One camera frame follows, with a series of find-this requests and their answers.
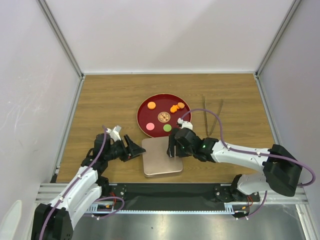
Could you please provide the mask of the tin lid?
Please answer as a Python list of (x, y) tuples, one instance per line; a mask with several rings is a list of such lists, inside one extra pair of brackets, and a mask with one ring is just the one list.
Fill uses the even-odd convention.
[(183, 171), (184, 166), (181, 158), (168, 157), (168, 141), (168, 136), (145, 138), (141, 141), (142, 148), (146, 150), (146, 152), (142, 154), (144, 175)]

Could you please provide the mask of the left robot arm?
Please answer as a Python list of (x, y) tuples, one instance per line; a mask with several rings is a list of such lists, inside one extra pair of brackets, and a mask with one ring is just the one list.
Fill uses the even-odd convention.
[(49, 203), (36, 207), (31, 239), (70, 240), (78, 221), (93, 203), (111, 201), (115, 207), (118, 201), (123, 202), (112, 193), (108, 178), (102, 174), (109, 161), (127, 162), (145, 152), (128, 135), (112, 139), (107, 133), (98, 134), (70, 183)]

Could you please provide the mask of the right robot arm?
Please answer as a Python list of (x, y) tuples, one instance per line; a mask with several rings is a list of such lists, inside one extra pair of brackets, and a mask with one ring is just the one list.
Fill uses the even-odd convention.
[(228, 163), (255, 170), (255, 174), (238, 174), (234, 177), (230, 195), (242, 201), (248, 195), (259, 191), (270, 191), (293, 197), (296, 193), (302, 167), (285, 158), (290, 153), (282, 146), (272, 148), (239, 147), (223, 144), (216, 138), (198, 137), (188, 128), (174, 128), (169, 135), (166, 154), (170, 157), (185, 158), (192, 156), (201, 162)]

